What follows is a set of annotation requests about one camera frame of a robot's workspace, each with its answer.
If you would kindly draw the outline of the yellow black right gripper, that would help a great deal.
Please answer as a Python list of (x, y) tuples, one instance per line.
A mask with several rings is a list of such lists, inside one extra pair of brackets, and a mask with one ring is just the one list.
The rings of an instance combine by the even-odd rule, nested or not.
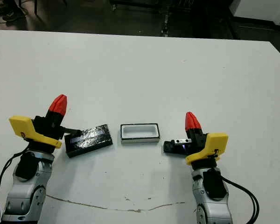
[(204, 134), (192, 112), (186, 113), (185, 131), (188, 139), (165, 141), (165, 153), (185, 155), (187, 165), (193, 169), (216, 167), (219, 156), (225, 152), (228, 135)]

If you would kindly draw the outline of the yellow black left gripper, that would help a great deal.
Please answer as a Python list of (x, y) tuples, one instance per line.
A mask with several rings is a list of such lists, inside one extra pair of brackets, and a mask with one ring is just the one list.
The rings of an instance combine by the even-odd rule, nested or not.
[(81, 130), (61, 126), (66, 114), (67, 96), (61, 94), (51, 103), (45, 117), (34, 119), (24, 116), (12, 116), (9, 122), (14, 133), (29, 142), (28, 148), (33, 151), (53, 152), (60, 148), (64, 134), (81, 135)]

